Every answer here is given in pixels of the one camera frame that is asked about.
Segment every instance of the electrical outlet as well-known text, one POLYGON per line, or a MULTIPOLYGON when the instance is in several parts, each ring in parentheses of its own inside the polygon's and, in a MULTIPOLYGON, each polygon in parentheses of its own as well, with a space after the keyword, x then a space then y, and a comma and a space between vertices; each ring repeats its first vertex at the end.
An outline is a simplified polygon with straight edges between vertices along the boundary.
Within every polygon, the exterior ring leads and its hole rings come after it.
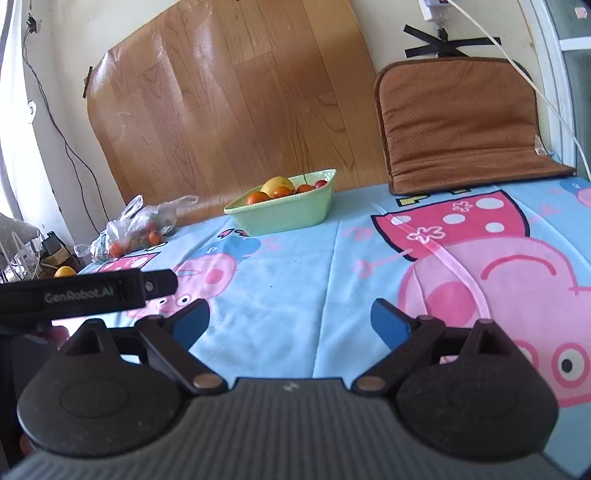
POLYGON ((36 20, 34 16, 29 12, 27 18, 27 27, 31 33, 39 33, 41 31, 41 20, 36 20))

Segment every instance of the white cable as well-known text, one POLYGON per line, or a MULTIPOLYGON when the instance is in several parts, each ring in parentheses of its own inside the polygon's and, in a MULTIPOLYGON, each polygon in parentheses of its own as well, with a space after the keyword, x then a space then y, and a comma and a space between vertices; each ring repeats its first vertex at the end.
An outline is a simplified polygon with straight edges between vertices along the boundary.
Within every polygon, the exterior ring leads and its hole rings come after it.
POLYGON ((554 105, 552 105, 552 103, 550 103, 550 101, 544 96, 544 94, 540 91, 540 89, 535 86, 535 83, 530 80, 530 78, 515 64, 515 62, 513 60, 511 60, 510 56, 507 55, 507 52, 503 49, 503 47, 501 47, 501 45, 476 20, 473 19, 468 12, 466 12, 462 7, 460 7, 457 3, 455 3, 454 0, 447 0, 447 1, 450 5, 453 5, 457 10, 459 10, 459 12, 462 15, 464 15, 464 17, 466 17, 473 24, 475 24, 481 30, 481 32, 484 33, 484 35, 486 35, 488 37, 488 39, 493 43, 493 45, 496 45, 497 48, 499 48, 499 50, 505 56, 505 58, 507 60, 509 60, 509 63, 511 63, 511 66, 515 70, 517 70, 517 73, 519 73, 519 75, 521 75, 527 83, 530 84, 530 86, 536 91, 536 93, 540 96, 540 98, 544 101, 544 103, 546 105, 548 105, 548 107, 550 108, 552 113, 556 115, 556 117, 558 118, 558 120, 560 120, 560 123, 562 124, 564 129, 573 138, 574 144, 577 145, 577 148, 579 149, 579 153, 581 154, 581 160, 583 160, 583 165, 585 167, 585 171, 587 172, 587 175, 589 177, 589 181, 591 181, 591 170, 589 170, 589 165, 587 163, 587 157, 585 156, 585 153, 583 152, 583 147, 581 147, 581 144, 577 140, 577 137, 575 136, 574 132, 570 129, 566 120, 560 116, 560 113, 556 109, 556 107, 554 105))

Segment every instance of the screw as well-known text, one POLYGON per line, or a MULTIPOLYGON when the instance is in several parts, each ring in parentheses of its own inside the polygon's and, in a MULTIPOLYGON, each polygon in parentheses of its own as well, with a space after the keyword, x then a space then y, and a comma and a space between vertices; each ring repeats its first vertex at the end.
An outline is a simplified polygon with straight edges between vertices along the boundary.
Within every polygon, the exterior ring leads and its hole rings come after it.
POLYGON ((200 390, 212 390, 222 385, 222 377, 216 374, 201 374, 193 378, 193 385, 200 390))
POLYGON ((386 382, 381 377, 366 375, 355 382, 355 386, 364 392, 377 392, 386 386, 386 382))

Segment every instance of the power cable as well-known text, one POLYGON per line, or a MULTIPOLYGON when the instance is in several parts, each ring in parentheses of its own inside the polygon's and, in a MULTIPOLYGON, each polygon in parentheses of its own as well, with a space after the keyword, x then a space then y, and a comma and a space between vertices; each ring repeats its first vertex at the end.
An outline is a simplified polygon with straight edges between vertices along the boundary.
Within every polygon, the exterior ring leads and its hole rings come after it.
POLYGON ((53 114, 51 113, 51 109, 49 107, 49 101, 47 100, 47 95, 45 93, 45 90, 43 89, 43 85, 41 84, 41 80, 39 80, 39 76, 37 75, 37 72, 35 71, 33 66, 29 63, 29 60, 28 60, 27 37, 30 34, 31 34, 31 27, 28 27, 27 31, 25 32, 25 36, 22 39, 22 59, 25 62, 25 64, 27 65, 27 67, 29 67, 29 69, 31 70, 31 73, 33 74, 33 76, 35 77, 35 80, 37 81, 37 86, 39 87, 39 92, 41 93, 41 98, 43 99, 43 103, 45 104, 45 107, 47 108, 47 113, 49 114, 49 119, 50 119, 51 123, 53 124, 53 126, 55 127, 55 129, 57 130, 58 134, 61 136, 62 140, 64 141, 64 149, 66 151, 66 155, 70 159, 70 162, 72 162, 72 167, 74 168, 74 173, 76 174, 76 180, 78 181, 78 185, 80 186, 80 194, 82 196, 82 203, 84 205, 84 210, 86 211, 86 214, 88 215, 88 218, 89 218, 90 222, 92 223, 92 226, 95 229, 96 233, 100 234, 100 230, 96 227, 94 221, 92 220, 92 217, 90 216, 90 212, 88 211, 88 207, 86 205, 86 200, 84 198, 84 188, 82 187, 82 182, 80 181, 80 177, 78 175, 78 170, 76 169, 76 163, 74 162, 74 159, 70 156, 70 152, 72 152, 72 154, 88 169, 88 171, 92 175, 92 178, 95 181, 96 190, 99 192, 100 204, 103 207, 103 212, 105 213, 105 217, 108 222, 109 215, 107 214, 107 210, 105 209, 105 203, 104 203, 103 197, 100 193, 99 183, 96 179, 95 173, 86 164, 86 162, 84 162, 84 160, 82 160, 80 158, 80 156, 78 154, 76 154, 76 152, 72 149, 72 147, 70 146, 70 144, 66 140, 66 137, 61 132, 60 128, 57 126, 55 119, 53 118, 53 114))

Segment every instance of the orange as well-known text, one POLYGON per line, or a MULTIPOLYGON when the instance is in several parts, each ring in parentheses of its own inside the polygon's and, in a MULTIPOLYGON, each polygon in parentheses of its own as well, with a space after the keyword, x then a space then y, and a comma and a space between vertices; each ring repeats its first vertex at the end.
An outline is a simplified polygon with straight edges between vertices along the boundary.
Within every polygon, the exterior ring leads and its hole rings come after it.
POLYGON ((148 242, 150 242, 150 245, 152 245, 153 247, 161 244, 163 241, 164 238, 162 237, 162 234, 160 232, 150 232, 150 234, 148 235, 148 242))
POLYGON ((289 187, 277 187, 274 191, 273 191, 273 195, 271 195, 274 199, 280 199, 283 197, 288 197, 289 195, 293 194, 293 190, 291 190, 289 187))
POLYGON ((312 185, 308 185, 307 183, 304 183, 303 185, 300 185, 295 192, 296 193, 304 193, 304 192, 310 192, 312 190, 314 190, 314 187, 312 185))
POLYGON ((255 203, 266 202, 271 200, 265 192, 252 192, 246 199, 247 205, 253 205, 255 203))
POLYGON ((112 242, 109 245, 109 256, 111 258, 121 258, 123 257, 123 249, 121 248, 121 245, 119 245, 117 242, 112 242))
POLYGON ((57 272, 53 275, 55 278, 61 277, 73 277, 76 275, 76 270, 72 267, 68 267, 67 265, 60 267, 57 272))

